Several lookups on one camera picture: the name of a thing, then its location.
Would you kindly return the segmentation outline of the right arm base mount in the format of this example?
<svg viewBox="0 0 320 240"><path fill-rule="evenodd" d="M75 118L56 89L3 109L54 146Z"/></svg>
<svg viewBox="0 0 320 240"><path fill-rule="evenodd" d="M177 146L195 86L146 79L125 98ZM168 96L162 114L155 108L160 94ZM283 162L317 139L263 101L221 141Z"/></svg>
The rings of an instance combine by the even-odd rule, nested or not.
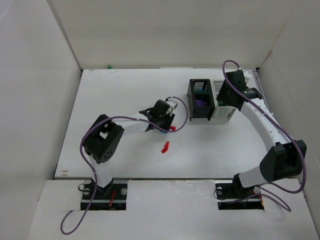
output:
<svg viewBox="0 0 320 240"><path fill-rule="evenodd" d="M219 210L264 210L261 190L258 186L234 189L231 180L217 180L214 182L213 196L217 200Z"/></svg>

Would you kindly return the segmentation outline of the purple rectangular lego brick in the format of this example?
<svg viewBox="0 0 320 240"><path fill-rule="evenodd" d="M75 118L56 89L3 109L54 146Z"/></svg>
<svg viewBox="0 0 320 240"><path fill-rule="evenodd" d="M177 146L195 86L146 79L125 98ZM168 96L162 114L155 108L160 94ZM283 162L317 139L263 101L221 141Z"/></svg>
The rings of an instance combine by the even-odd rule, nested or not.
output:
<svg viewBox="0 0 320 240"><path fill-rule="evenodd" d="M204 107L204 106L206 106L207 105L207 103L205 102L205 101L203 101L203 100L196 100L196 106L197 107Z"/></svg>

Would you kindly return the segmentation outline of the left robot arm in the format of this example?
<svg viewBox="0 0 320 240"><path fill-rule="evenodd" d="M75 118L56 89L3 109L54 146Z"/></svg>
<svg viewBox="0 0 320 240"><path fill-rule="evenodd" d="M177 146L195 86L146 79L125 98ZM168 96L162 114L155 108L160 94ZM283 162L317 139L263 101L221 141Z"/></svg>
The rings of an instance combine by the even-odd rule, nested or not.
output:
<svg viewBox="0 0 320 240"><path fill-rule="evenodd" d="M92 124L92 132L84 140L84 151L97 173L91 184L97 184L96 193L107 197L113 187L108 161L113 157L122 137L148 132L155 126L168 131L174 120L173 111L178 106L174 100L158 100L151 108L141 110L128 118L114 118L101 114Z"/></svg>

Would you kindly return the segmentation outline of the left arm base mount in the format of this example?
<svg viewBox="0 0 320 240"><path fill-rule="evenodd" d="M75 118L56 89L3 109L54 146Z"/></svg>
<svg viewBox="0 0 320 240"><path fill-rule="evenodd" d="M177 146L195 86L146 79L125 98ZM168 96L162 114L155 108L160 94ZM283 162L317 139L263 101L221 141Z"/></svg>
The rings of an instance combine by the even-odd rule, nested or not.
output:
<svg viewBox="0 0 320 240"><path fill-rule="evenodd" d="M86 210L94 192L94 183L85 181L78 186L82 193L80 209ZM102 194L97 189L94 199L89 207L89 211L125 211L127 208L128 180L115 179L107 195Z"/></svg>

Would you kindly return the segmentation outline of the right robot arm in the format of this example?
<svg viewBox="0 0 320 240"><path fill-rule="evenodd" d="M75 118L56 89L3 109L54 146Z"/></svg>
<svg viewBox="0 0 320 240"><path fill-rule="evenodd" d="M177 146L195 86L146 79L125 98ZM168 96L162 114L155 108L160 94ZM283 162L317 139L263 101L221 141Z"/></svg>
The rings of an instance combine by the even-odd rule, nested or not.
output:
<svg viewBox="0 0 320 240"><path fill-rule="evenodd" d="M243 198L254 187L300 175L306 169L305 142L283 132L259 91L247 87L243 70L227 72L224 76L217 100L238 109L251 122L266 149L257 167L233 177L231 189L235 196Z"/></svg>

